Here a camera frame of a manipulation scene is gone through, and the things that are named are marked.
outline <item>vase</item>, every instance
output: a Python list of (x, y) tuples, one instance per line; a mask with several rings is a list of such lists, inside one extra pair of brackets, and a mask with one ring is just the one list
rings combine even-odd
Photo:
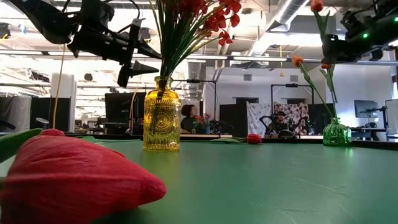
[(340, 124), (339, 118), (332, 118), (331, 123), (323, 129), (323, 145), (351, 147), (351, 130)]
[(148, 92), (144, 103), (144, 150), (180, 150), (181, 101), (171, 90), (170, 77), (155, 77), (156, 89)]

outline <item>yellow vase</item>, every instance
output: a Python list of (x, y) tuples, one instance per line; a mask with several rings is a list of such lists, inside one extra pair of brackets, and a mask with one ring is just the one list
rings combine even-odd
[(181, 100), (178, 94), (171, 90), (172, 81), (172, 78), (156, 77), (156, 89), (145, 97), (145, 151), (180, 150)]

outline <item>green vase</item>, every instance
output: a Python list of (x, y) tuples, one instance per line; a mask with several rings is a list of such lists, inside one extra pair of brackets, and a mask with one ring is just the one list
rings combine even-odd
[(332, 118), (331, 123), (323, 130), (323, 145), (351, 147), (351, 130), (340, 124), (339, 118)]

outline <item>ceiling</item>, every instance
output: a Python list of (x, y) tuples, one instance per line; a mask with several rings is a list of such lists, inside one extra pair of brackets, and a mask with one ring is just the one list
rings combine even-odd
[[(49, 84), (42, 81), (33, 80), (29, 78), (30, 73), (28, 71), (34, 71), (42, 74), (51, 79), (51, 74), (54, 72), (59, 72), (61, 65), (60, 52), (63, 50), (62, 45), (51, 44), (44, 37), (38, 33), (37, 29), (32, 25), (31, 21), (26, 18), (25, 15), (19, 11), (13, 9), (12, 7), (5, 4), (4, 1), (0, 0), (0, 22), (7, 22), (10, 24), (11, 38), (7, 40), (0, 40), (0, 50), (36, 50), (36, 51), (51, 51), (58, 52), (58, 55), (53, 55), (51, 57), (33, 57), (29, 55), (1, 55), (0, 54), (0, 83), (18, 83), (18, 84)], [(50, 1), (53, 6), (57, 6), (59, 9), (62, 8), (65, 3), (64, 0), (54, 0)], [(138, 0), (136, 1), (141, 8), (141, 18), (145, 18), (142, 22), (142, 27), (149, 28), (149, 33), (151, 35), (150, 46), (156, 51), (160, 52), (159, 39), (157, 38), (157, 29), (153, 13), (149, 8), (148, 1)], [(245, 0), (243, 2), (243, 9), (251, 9), (249, 14), (239, 13), (241, 22), (235, 28), (228, 28), (229, 33), (233, 37), (233, 43), (221, 47), (217, 42), (212, 42), (201, 49), (201, 54), (206, 55), (231, 55), (231, 54), (245, 54), (245, 52), (250, 51), (256, 41), (264, 34), (265, 24), (266, 24), (266, 14), (277, 9), (278, 0)], [(72, 0), (68, 11), (78, 11), (81, 0)], [(344, 11), (351, 7), (362, 7), (367, 6), (372, 3), (372, 0), (325, 0), (325, 10), (322, 14), (326, 14), (329, 10), (334, 14), (336, 10)], [(137, 16), (137, 10), (133, 9), (132, 4), (128, 0), (115, 0), (113, 1), (113, 6), (115, 9), (115, 15), (113, 20), (109, 22), (108, 27), (111, 30), (119, 30), (122, 27), (129, 24), (133, 18)], [(309, 6), (303, 7), (298, 12), (298, 17), (292, 22), (292, 29), (297, 27), (298, 32), (301, 30), (298, 26), (294, 25), (295, 21), (300, 19), (308, 18), (312, 15)], [(321, 48), (316, 41), (311, 41), (307, 39), (307, 43), (298, 43), (298, 38), (280, 38), (278, 34), (273, 35), (270, 38), (269, 47), (264, 52), (269, 56), (273, 57), (290, 57), (294, 54), (302, 55), (307, 58), (322, 58)], [(160, 62), (153, 60), (139, 60), (140, 63), (149, 65), (151, 67), (159, 68)], [(228, 67), (230, 63), (224, 64), (224, 67)], [(206, 66), (214, 67), (214, 61), (207, 62)], [(218, 63), (218, 68), (222, 68), (223, 64)], [(275, 69), (280, 69), (280, 62), (272, 63), (270, 62), (265, 66), (265, 71), (270, 72), (270, 74), (279, 74), (280, 72), (273, 72)], [(283, 64), (284, 68), (292, 68), (290, 64)], [(195, 71), (189, 69), (188, 62), (182, 63), (173, 74), (175, 79), (187, 79), (189, 74)], [(233, 69), (242, 70), (242, 68), (229, 68), (231, 71)], [(75, 75), (75, 79), (78, 80), (78, 86), (117, 86), (116, 80), (118, 78), (118, 73), (120, 66), (117, 62), (112, 61), (102, 61), (92, 58), (73, 58), (66, 57), (63, 64), (63, 72), (72, 73)], [(88, 82), (84, 79), (84, 75), (90, 73), (93, 76), (93, 81)], [(145, 87), (154, 86), (154, 77), (156, 73), (150, 75), (137, 76), (130, 79), (129, 87)], [(4, 87), (0, 86), (1, 91), (5, 92), (7, 90), (10, 94), (16, 93), (27, 93), (32, 95), (46, 95), (49, 92), (49, 87), (39, 88), (39, 87), (29, 87), (29, 88), (18, 88), (18, 87)], [(79, 88), (78, 89), (78, 99), (81, 101), (77, 102), (79, 106), (86, 106), (87, 111), (103, 110), (104, 102), (102, 100), (88, 101), (89, 99), (101, 98), (105, 93), (109, 92), (109, 88)]]

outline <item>green table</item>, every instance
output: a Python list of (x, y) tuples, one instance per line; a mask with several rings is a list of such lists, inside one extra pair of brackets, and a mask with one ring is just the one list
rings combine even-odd
[(398, 223), (396, 151), (207, 141), (156, 153), (142, 151), (142, 141), (99, 144), (167, 186), (162, 200), (109, 223)]

